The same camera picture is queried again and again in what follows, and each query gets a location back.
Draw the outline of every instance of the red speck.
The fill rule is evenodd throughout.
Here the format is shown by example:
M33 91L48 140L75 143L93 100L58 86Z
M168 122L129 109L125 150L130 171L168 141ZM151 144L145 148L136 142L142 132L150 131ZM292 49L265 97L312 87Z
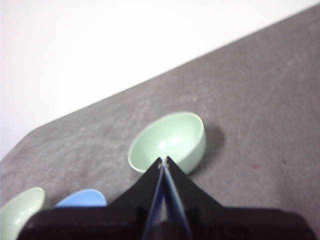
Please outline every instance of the red speck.
M251 168L252 168L252 169L254 169L254 170L256 170L256 169L258 169L258 168L259 168L259 165L258 165L258 164L256 164L256 163L255 163L255 164L252 164L252 165L251 165Z

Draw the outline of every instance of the light green bowl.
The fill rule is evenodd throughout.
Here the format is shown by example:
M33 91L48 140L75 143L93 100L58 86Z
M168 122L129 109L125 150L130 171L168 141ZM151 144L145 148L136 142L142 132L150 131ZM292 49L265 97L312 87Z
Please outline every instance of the light green bowl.
M15 196L1 209L1 240L15 240L33 214L50 207L46 193L40 187Z
M169 156L186 174L205 153L206 135L201 118L193 112L176 112L152 122L133 140L130 166L144 173L158 158Z

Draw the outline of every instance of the white wall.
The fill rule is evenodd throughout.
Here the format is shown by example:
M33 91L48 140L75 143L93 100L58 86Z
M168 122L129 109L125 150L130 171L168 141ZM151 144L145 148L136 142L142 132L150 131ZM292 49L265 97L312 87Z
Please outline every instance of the white wall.
M34 128L318 0L3 0L1 158Z

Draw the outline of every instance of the gray tabletop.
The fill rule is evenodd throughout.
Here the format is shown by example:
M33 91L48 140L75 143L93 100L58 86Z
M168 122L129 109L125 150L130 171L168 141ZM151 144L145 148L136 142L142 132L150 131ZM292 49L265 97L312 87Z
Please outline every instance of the gray tabletop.
M182 110L205 125L199 187L300 213L320 237L320 5L33 130L1 161L2 205L34 186L53 203L83 188L113 201L140 177L135 135Z

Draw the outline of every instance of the bowl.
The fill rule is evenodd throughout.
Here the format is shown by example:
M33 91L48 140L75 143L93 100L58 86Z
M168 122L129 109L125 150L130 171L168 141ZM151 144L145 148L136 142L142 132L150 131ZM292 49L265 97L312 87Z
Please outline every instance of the bowl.
M15 196L1 209L1 239L15 240L33 214L50 207L46 193L40 187Z
M152 122L137 135L129 148L128 162L144 173L158 157L169 156L189 174L199 164L205 148L201 118L193 112L175 112Z
M59 201L54 207L105 207L107 201L105 196L95 189L83 189L70 194L61 201Z

